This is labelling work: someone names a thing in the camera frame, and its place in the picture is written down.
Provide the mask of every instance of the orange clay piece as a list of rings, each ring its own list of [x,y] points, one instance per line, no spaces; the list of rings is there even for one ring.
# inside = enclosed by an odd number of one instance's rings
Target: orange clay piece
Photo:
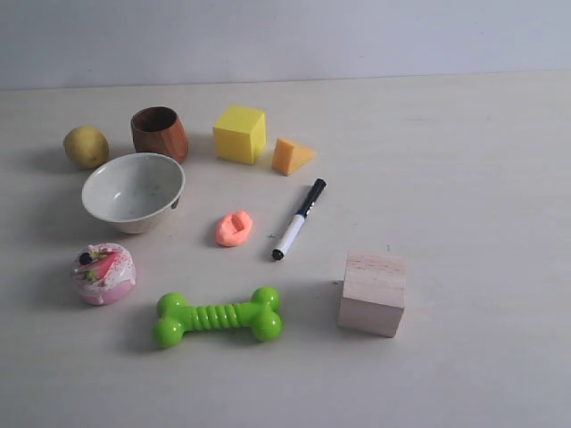
[[[227,214],[216,228],[216,242],[225,247],[244,243],[252,231],[252,219],[246,211]]]

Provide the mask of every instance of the white ceramic bowl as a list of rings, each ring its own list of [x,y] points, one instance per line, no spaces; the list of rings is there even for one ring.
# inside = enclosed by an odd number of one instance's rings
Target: white ceramic bowl
[[[110,160],[86,180],[83,206],[121,232],[141,234],[178,205],[185,172],[162,154],[134,153]]]

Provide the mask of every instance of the wooden cup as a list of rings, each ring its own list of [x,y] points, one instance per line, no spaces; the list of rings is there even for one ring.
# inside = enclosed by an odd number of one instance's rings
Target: wooden cup
[[[177,113],[168,107],[149,107],[131,119],[136,152],[153,152],[182,163],[188,155],[188,138]]]

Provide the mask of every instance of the yellow foam cube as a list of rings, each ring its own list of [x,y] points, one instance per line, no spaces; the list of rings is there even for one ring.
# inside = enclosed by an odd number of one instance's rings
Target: yellow foam cube
[[[278,138],[271,167],[289,176],[316,154],[318,154],[316,151],[301,144]]]
[[[230,105],[212,133],[219,158],[252,165],[266,145],[266,113]]]

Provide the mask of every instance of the green dog bone toy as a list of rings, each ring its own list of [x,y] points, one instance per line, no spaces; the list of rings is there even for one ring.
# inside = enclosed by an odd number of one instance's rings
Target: green dog bone toy
[[[271,287],[259,288],[246,303],[198,307],[187,306],[182,294],[170,292],[157,303],[161,318],[154,325],[153,339],[170,348],[182,340],[184,332],[250,327],[256,339],[269,342],[282,333],[278,309],[279,294]]]

